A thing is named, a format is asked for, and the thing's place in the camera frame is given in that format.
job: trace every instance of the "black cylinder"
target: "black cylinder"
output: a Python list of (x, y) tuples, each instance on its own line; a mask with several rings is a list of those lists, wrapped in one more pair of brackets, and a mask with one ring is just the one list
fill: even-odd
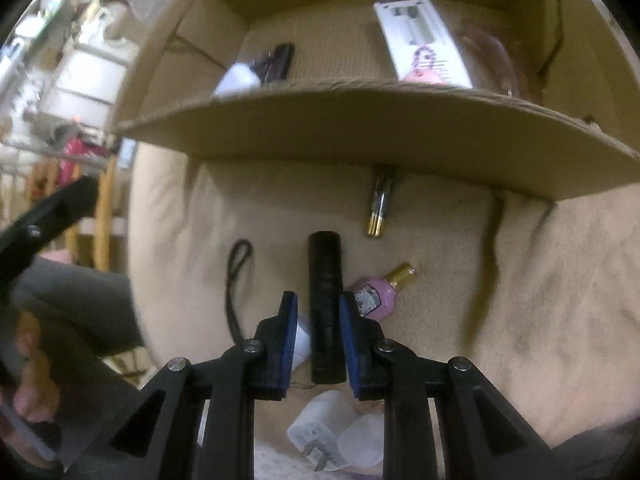
[(340, 235), (320, 231), (309, 237), (309, 314), (312, 381), (337, 384), (346, 380), (340, 332), (342, 255)]

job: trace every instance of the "person's hand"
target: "person's hand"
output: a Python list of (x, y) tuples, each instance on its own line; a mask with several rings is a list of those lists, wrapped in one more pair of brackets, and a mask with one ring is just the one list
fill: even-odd
[[(27, 358), (27, 362), (13, 398), (14, 409), (28, 422), (51, 422), (60, 406), (60, 389), (49, 376), (51, 366), (40, 349), (40, 323), (33, 314), (20, 313), (15, 338), (18, 352)], [(7, 399), (6, 395), (7, 392), (0, 388), (0, 404), (10, 402), (11, 399)], [(41, 459), (2, 415), (0, 438), (32, 465), (50, 467), (50, 463)]]

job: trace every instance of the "bottle label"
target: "bottle label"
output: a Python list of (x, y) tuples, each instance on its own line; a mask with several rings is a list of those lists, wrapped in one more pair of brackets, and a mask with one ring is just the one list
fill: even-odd
[(382, 305), (380, 295), (371, 285), (365, 285), (354, 293), (360, 316), (364, 317)]

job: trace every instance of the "cardboard box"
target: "cardboard box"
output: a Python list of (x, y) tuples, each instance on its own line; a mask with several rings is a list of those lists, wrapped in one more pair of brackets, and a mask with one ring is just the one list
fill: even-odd
[[(176, 0), (113, 129), (190, 155), (386, 162), (553, 200), (640, 180), (640, 61), (600, 0), (433, 0), (454, 37), (463, 18), (508, 27), (547, 66), (544, 107), (492, 93), (463, 44), (480, 88), (395, 81), (375, 1)], [(284, 41), (296, 45), (289, 81), (207, 97), (236, 59)]]

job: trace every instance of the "thin black wire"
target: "thin black wire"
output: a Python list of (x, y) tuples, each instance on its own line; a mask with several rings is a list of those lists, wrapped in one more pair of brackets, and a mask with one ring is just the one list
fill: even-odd
[(235, 344), (241, 344), (245, 337), (238, 323), (236, 310), (234, 308), (233, 296), (236, 289), (238, 274), (247, 263), (249, 258), (254, 254), (254, 246), (249, 240), (238, 240), (229, 252), (229, 258), (226, 261), (226, 285), (225, 285), (225, 312), (226, 323), (229, 326), (229, 333)]

